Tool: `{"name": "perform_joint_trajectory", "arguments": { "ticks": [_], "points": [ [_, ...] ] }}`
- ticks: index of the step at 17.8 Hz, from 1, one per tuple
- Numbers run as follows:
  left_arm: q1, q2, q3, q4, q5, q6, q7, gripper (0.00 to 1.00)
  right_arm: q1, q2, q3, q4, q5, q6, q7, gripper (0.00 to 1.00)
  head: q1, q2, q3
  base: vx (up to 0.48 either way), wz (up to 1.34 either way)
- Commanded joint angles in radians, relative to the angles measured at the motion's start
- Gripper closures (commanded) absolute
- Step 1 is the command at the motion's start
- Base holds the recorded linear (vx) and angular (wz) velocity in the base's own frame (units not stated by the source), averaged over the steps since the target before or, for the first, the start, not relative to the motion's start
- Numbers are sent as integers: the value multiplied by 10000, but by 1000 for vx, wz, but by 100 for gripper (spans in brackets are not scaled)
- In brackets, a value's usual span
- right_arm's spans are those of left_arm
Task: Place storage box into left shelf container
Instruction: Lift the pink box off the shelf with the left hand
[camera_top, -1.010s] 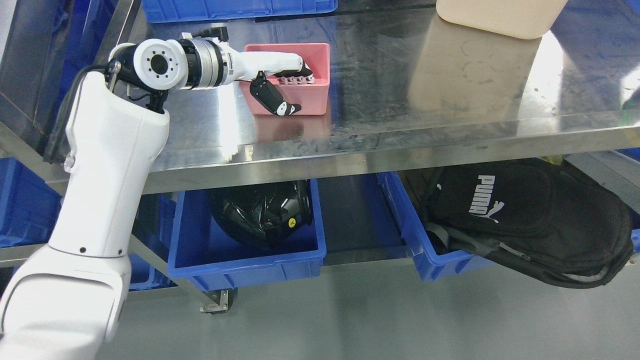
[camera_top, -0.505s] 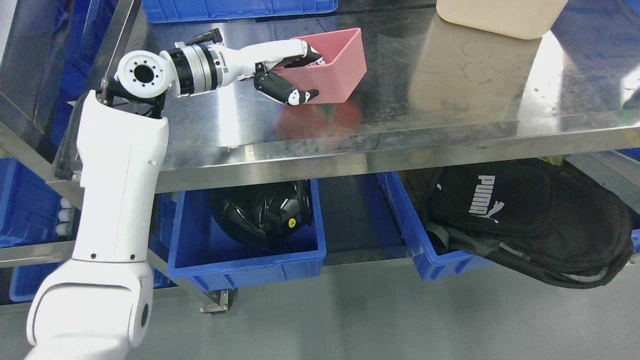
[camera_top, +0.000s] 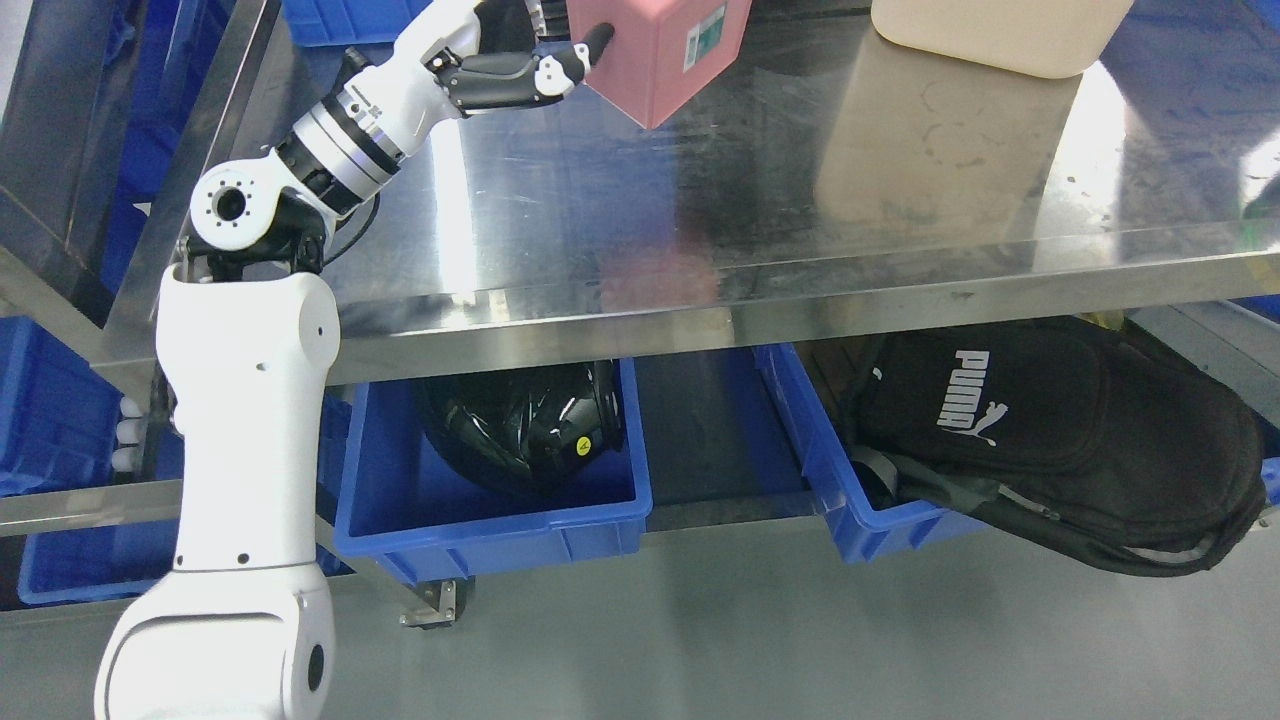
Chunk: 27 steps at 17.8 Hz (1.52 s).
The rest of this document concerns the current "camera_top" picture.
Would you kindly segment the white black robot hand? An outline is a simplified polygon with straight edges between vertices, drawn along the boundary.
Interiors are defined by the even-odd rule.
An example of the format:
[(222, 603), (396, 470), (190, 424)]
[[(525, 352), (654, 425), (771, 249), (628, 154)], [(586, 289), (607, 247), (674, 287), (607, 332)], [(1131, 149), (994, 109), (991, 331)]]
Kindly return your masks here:
[(499, 50), (536, 35), (526, 1), (431, 1), (379, 64), (335, 86), (340, 110), (366, 118), (392, 155), (416, 152), (443, 120), (557, 104), (585, 83), (614, 37), (598, 23), (550, 53), (536, 45)]

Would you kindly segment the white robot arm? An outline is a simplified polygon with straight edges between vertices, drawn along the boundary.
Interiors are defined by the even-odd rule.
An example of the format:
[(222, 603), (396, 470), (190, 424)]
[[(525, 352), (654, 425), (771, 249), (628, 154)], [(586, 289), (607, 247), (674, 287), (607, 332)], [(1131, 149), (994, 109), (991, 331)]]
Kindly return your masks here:
[(317, 439), (340, 328), (312, 272), (163, 275), (156, 350), (186, 441), (170, 571), (120, 616), (97, 719), (316, 719), (335, 674)]

